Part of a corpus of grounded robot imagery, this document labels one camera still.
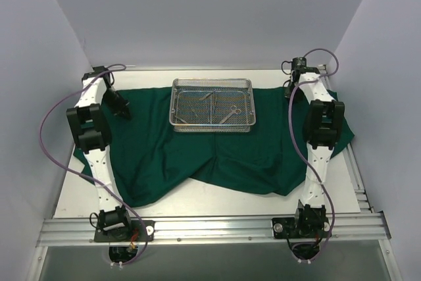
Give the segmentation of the green surgical cloth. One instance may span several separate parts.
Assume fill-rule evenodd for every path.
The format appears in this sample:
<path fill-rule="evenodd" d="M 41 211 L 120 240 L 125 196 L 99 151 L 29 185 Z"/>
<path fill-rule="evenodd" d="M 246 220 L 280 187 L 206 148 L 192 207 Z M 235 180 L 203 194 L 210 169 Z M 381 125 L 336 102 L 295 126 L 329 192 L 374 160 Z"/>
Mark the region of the green surgical cloth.
<path fill-rule="evenodd" d="M 231 190 L 286 196 L 305 179 L 306 164 L 289 133 L 282 88 L 255 89 L 256 124 L 248 133 L 178 133 L 169 123 L 170 88 L 124 90 L 131 120 L 103 112 L 112 132 L 111 164 L 131 207 L 158 201 L 188 178 Z M 307 101 L 293 104 L 295 139 L 306 156 Z"/>

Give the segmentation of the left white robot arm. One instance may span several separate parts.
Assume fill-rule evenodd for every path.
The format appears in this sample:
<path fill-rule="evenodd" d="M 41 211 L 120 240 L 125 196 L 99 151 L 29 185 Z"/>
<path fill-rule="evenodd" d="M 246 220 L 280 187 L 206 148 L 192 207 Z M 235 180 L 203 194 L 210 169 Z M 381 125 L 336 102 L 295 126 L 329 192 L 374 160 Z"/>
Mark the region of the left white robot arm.
<path fill-rule="evenodd" d="M 113 87 L 112 66 L 95 66 L 82 77 L 83 92 L 66 118 L 75 143 L 88 162 L 99 199 L 99 212 L 95 228 L 118 241 L 127 240 L 133 232 L 126 207 L 116 189 L 111 166 L 111 127 L 102 110 L 106 106 L 115 116 L 130 120 L 129 101 Z"/>

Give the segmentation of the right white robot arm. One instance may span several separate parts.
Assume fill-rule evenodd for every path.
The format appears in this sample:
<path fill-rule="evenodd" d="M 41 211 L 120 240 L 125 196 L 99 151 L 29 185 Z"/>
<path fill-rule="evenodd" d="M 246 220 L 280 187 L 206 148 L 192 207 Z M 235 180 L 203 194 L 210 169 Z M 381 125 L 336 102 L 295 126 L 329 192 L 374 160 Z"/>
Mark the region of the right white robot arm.
<path fill-rule="evenodd" d="M 328 163 L 338 143 L 345 114 L 345 104 L 335 100 L 322 83 L 324 77 L 316 67 L 307 66 L 305 57 L 295 57 L 290 62 L 290 83 L 285 97 L 288 99 L 288 127 L 298 156 L 307 166 L 303 192 L 299 198 L 297 212 L 292 220 L 292 229 L 298 236 L 326 229 L 326 202 L 332 199 L 326 193 L 325 181 Z M 303 138 L 307 156 L 299 149 L 293 131 L 293 103 L 304 97 L 309 109 L 303 124 Z"/>

